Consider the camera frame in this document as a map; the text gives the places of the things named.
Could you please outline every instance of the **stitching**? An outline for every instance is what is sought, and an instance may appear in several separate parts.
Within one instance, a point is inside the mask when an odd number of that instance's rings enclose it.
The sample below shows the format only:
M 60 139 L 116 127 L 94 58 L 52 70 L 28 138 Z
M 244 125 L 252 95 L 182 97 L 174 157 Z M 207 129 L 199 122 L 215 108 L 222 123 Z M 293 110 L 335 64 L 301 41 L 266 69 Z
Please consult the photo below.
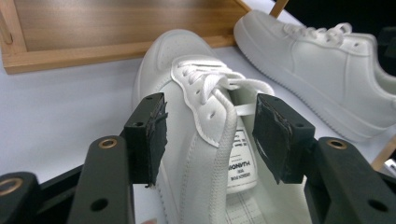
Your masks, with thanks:
M 199 133 L 200 135 L 202 135 L 203 138 L 204 138 L 206 141 L 208 141 L 208 143 L 209 143 L 210 145 L 213 145 L 214 147 L 219 147 L 219 142 L 218 142 L 218 141 L 216 141 L 215 139 L 209 137 L 208 135 L 206 135 L 206 134 L 204 133 L 204 130 L 202 129 L 202 125 L 201 125 L 201 122 L 200 122 L 200 119 L 198 118 L 197 112 L 196 112 L 196 110 L 195 110 L 195 106 L 192 105 L 190 99 L 187 98 L 188 92 L 186 91 L 185 84 L 184 84 L 181 80 L 179 80 L 179 77 L 178 77 L 174 72 L 171 73 L 171 78 L 172 78 L 172 79 L 181 87 L 181 89 L 183 90 L 183 93 L 184 93 L 184 94 L 183 94 L 183 95 L 184 95 L 184 101 L 185 101 L 186 105 L 190 108 L 190 110 L 192 111 L 192 114 L 193 114 L 193 116 L 194 116 L 194 121 L 195 121 L 197 130 L 198 130 L 198 133 Z
M 167 77 L 165 78 L 162 82 L 160 82 L 157 86 L 155 86 L 155 91 L 154 92 L 158 92 L 160 91 L 160 89 L 168 82 L 172 81 L 172 78 Z
M 239 202 L 242 204 L 242 207 L 244 208 L 244 211 L 245 211 L 245 214 L 247 216 L 248 222 L 252 223 L 253 218 L 252 218 L 252 216 L 250 214 L 250 211 L 248 210 L 247 202 L 245 201 L 244 195 L 238 194 L 238 199 L 239 199 Z
M 190 162 L 192 161 L 192 156 L 194 154 L 195 146 L 196 146 L 196 140 L 198 136 L 195 133 L 193 137 L 193 141 L 191 144 L 191 147 L 189 149 L 189 155 L 187 157 L 187 162 L 186 166 L 183 172 L 183 183 L 181 185 L 181 197 L 180 197 L 180 223 L 184 223 L 184 209 L 185 209 L 185 203 L 186 203 L 186 188 L 187 184 L 189 182 L 189 173 L 190 173 Z
M 257 182 L 257 180 L 252 180 L 252 181 L 244 183 L 244 184 L 233 185 L 233 186 L 228 187 L 228 189 L 232 189 L 232 188 L 236 188 L 236 187 L 239 187 L 239 186 L 248 185 L 248 184 L 251 184 L 251 183 L 254 183 L 254 182 Z
M 233 222 L 230 219 L 230 215 L 228 214 L 228 210 L 227 209 L 225 210 L 225 214 L 226 214 L 225 220 L 226 220 L 227 224 L 232 224 Z

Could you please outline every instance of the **white sneaker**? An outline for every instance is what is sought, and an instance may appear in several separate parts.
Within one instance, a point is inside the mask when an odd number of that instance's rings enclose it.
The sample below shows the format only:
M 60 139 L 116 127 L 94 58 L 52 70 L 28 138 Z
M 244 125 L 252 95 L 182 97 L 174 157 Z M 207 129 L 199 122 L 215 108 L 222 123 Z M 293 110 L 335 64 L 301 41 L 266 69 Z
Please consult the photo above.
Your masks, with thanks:
M 378 64 L 373 36 L 351 33 L 348 23 L 328 31 L 285 24 L 258 10 L 233 32 L 260 71 L 348 140 L 363 141 L 396 123 L 396 77 Z
M 144 57 L 134 103 L 154 92 L 167 102 L 157 187 L 169 223 L 310 223 L 303 185 L 278 186 L 250 144 L 254 117 L 245 115 L 270 86 L 233 72 L 198 35 L 174 30 Z

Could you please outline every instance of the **tongue label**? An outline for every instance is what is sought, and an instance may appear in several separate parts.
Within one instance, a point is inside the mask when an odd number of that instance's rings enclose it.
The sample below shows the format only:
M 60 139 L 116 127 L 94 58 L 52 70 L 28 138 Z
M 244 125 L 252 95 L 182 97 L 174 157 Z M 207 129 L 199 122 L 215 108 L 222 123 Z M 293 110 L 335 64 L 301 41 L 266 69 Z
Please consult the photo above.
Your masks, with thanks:
M 257 184 L 256 161 L 244 127 L 236 129 L 228 166 L 227 193 L 253 188 Z

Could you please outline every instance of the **wooden tray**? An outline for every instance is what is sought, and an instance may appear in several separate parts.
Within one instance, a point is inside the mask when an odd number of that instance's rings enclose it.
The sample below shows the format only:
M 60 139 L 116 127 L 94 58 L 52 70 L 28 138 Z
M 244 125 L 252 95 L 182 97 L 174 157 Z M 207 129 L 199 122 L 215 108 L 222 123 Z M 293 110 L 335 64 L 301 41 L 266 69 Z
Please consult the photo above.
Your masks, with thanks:
M 2 0 L 0 11 L 3 65 L 15 74 L 142 57 L 176 28 L 231 46 L 249 8 L 240 0 Z

